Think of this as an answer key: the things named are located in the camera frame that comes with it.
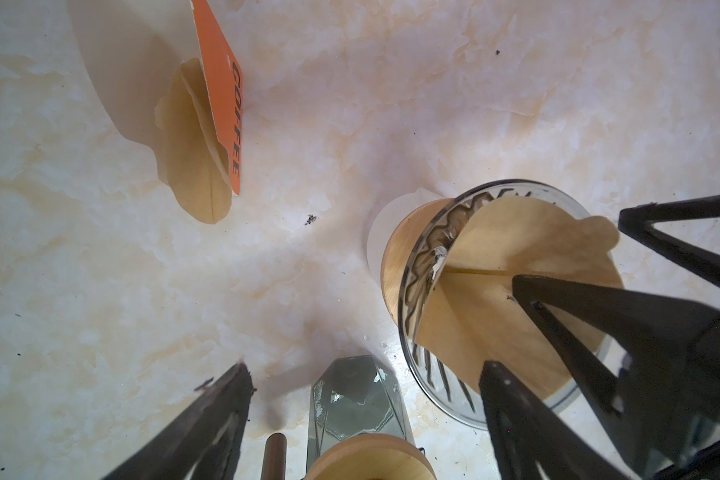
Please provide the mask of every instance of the black lettering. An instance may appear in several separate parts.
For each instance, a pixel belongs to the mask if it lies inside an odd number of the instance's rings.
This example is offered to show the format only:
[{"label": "black lettering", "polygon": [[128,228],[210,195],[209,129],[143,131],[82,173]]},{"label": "black lettering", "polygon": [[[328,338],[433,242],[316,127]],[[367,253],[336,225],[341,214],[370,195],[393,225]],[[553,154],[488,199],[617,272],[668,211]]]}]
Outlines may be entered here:
[{"label": "black lettering", "polygon": [[240,70],[237,68],[237,63],[232,63],[232,75],[235,77],[235,82],[240,85]]}]

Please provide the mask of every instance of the wooden handle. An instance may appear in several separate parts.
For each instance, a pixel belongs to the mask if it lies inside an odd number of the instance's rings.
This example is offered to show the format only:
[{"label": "wooden handle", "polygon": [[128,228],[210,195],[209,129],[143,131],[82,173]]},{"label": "wooden handle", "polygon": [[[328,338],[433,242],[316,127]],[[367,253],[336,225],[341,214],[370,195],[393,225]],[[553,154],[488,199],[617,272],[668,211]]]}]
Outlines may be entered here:
[{"label": "wooden handle", "polygon": [[262,480],[285,480],[286,478],[286,436],[273,433],[266,440]]}]

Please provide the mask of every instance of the marble countertop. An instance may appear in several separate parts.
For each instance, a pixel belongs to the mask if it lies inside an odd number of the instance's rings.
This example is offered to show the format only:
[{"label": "marble countertop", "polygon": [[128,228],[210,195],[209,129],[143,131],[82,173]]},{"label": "marble countertop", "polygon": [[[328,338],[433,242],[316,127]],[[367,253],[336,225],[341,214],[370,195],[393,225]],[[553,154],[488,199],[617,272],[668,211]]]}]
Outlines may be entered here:
[{"label": "marble countertop", "polygon": [[[720,0],[213,0],[245,78],[242,196],[216,225],[115,128],[72,3],[0,2],[0,478],[98,478],[244,359],[238,478],[280,431],[296,480],[308,385],[364,352],[440,478],[498,478],[488,434],[404,364],[365,259],[376,213],[503,178],[612,220],[720,194]],[[720,253],[720,220],[666,229]],[[720,307],[632,240],[614,260],[627,288]],[[585,404],[564,417],[616,461]]]}]

